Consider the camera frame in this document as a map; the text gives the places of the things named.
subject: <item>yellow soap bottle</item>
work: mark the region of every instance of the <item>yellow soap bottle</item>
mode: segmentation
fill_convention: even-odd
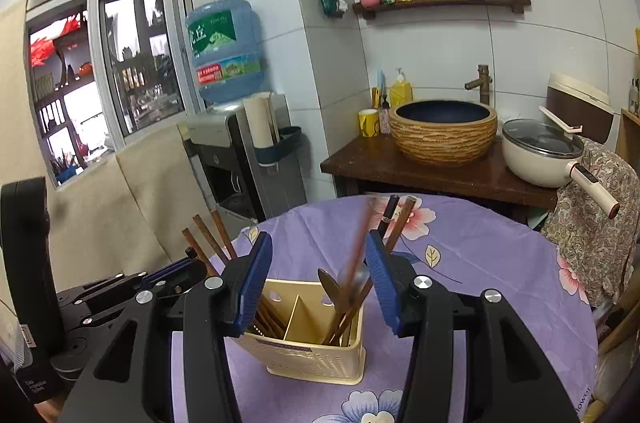
[[[411,87],[411,82],[407,82],[402,73],[402,68],[398,68],[398,78],[389,89],[389,95],[391,98],[391,107],[401,106],[407,102],[412,102],[414,99],[414,90]]]

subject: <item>wooden countertop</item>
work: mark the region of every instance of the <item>wooden countertop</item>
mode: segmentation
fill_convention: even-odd
[[[320,164],[322,172],[426,191],[554,209],[556,189],[531,185],[512,174],[497,140],[482,158],[460,167],[436,167],[400,152],[390,136],[358,137]]]

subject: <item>silver screw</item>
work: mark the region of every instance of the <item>silver screw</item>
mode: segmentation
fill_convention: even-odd
[[[207,289],[218,289],[222,286],[222,279],[220,277],[209,277],[204,281],[204,287]]]
[[[145,289],[145,291],[140,291],[137,295],[136,295],[136,302],[138,304],[146,304],[147,302],[149,302],[152,298],[154,297],[154,294],[151,293],[148,289]]]
[[[433,285],[433,280],[426,275],[418,275],[414,278],[414,284],[418,289],[429,289]]]
[[[502,300],[502,293],[497,291],[497,289],[488,289],[484,292],[484,298],[492,304],[496,304]]]

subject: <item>bronze faucet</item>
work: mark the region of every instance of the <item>bronze faucet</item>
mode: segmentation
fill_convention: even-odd
[[[478,76],[476,80],[471,80],[465,84],[465,89],[475,89],[480,87],[480,103],[486,106],[489,105],[490,84],[494,80],[489,76],[489,66],[486,64],[478,64]]]

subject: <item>textured brown basin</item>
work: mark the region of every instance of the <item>textured brown basin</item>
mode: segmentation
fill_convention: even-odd
[[[498,127],[494,108],[461,100],[416,100],[394,107],[391,134],[402,152],[431,165],[480,158]]]

